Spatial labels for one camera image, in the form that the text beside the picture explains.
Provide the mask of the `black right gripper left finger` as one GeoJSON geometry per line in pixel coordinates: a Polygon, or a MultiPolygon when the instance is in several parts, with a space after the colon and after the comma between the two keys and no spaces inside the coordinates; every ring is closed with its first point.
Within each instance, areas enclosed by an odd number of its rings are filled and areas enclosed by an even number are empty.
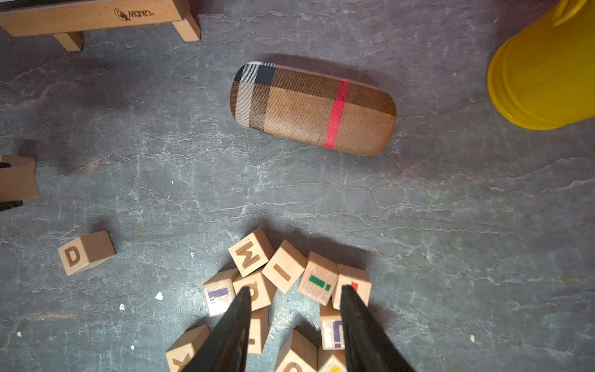
{"type": "Polygon", "coordinates": [[[244,371],[251,314],[250,290],[244,287],[183,371],[244,371]]]}

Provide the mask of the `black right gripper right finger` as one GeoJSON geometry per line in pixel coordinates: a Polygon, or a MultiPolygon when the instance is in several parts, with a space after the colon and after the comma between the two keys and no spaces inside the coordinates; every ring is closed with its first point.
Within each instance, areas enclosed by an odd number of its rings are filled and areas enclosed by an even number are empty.
{"type": "Polygon", "coordinates": [[[351,285],[342,286],[340,313],[348,371],[410,371],[415,369],[398,352],[351,285]]]}

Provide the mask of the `wooden block letter R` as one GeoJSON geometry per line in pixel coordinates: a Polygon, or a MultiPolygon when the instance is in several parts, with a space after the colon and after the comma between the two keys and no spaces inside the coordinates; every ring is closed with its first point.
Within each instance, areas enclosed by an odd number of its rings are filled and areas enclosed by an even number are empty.
{"type": "Polygon", "coordinates": [[[1,202],[40,198],[36,165],[33,158],[1,156],[1,202]]]}

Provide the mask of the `wooden block letter D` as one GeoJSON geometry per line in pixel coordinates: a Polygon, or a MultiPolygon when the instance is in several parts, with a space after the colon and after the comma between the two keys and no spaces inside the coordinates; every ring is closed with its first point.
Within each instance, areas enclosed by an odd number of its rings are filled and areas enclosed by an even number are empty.
{"type": "Polygon", "coordinates": [[[106,230],[80,236],[57,250],[66,276],[94,268],[116,255],[106,230]]]}

